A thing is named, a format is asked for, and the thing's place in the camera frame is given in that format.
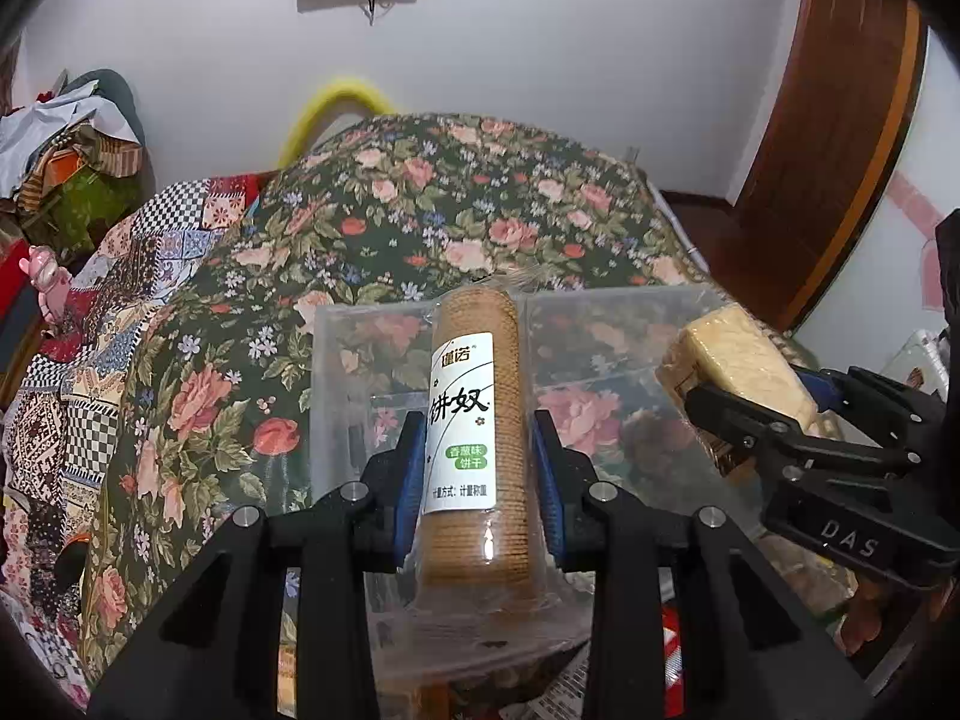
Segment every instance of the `product label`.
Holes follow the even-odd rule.
[[[471,333],[443,344],[430,361],[422,509],[495,505],[493,333]]]

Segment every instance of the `wooden door frame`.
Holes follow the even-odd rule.
[[[800,0],[793,44],[784,71],[784,79],[781,81],[781,93],[784,89],[795,88],[799,74],[803,71],[799,57],[803,51],[812,2],[813,0]],[[776,317],[770,317],[772,324],[779,329],[788,330],[796,327],[822,298],[859,240],[877,204],[880,203],[887,181],[896,167],[896,158],[901,152],[916,106],[926,52],[926,25],[915,2],[907,1],[905,15],[904,47],[901,51],[899,71],[896,74],[886,118],[880,136],[877,138],[877,146],[864,170],[863,178],[853,195],[850,207],[844,213],[837,225],[837,230],[819,256],[808,278],[790,298],[786,307]],[[788,106],[778,98],[771,112],[763,142],[757,150],[758,155],[762,153],[767,138],[773,137],[781,127],[785,126],[787,111]],[[758,177],[762,175],[762,170],[764,165],[760,160],[755,159],[740,191],[737,204],[733,207],[735,218],[745,211],[748,204],[743,200],[752,194]]]

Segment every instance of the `plastic storage box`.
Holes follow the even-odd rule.
[[[726,509],[758,535],[757,490],[724,480],[656,381],[680,328],[719,308],[704,286],[515,295],[524,314],[529,410],[549,409],[560,439],[597,473],[651,506],[691,514]],[[410,410],[428,404],[433,303],[320,306],[314,330],[310,453],[313,489],[359,476],[395,444]],[[537,614],[424,614],[416,578],[368,577],[378,682],[438,682],[531,661],[586,640],[589,577],[560,579]]]

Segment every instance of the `figurine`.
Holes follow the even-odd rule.
[[[21,259],[20,269],[30,276],[30,283],[40,293],[40,314],[43,320],[55,328],[64,317],[66,295],[70,292],[73,276],[70,271],[56,264],[56,253],[50,247],[30,247],[30,259]]]

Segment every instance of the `yellow cable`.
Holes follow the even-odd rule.
[[[280,151],[280,160],[277,167],[292,165],[310,146],[310,138],[314,135],[314,128],[320,122],[330,106],[344,101],[359,103],[367,108],[373,116],[394,113],[394,107],[373,86],[360,79],[335,79],[320,89],[313,100],[304,108],[296,120],[294,128],[287,137],[287,142]]]

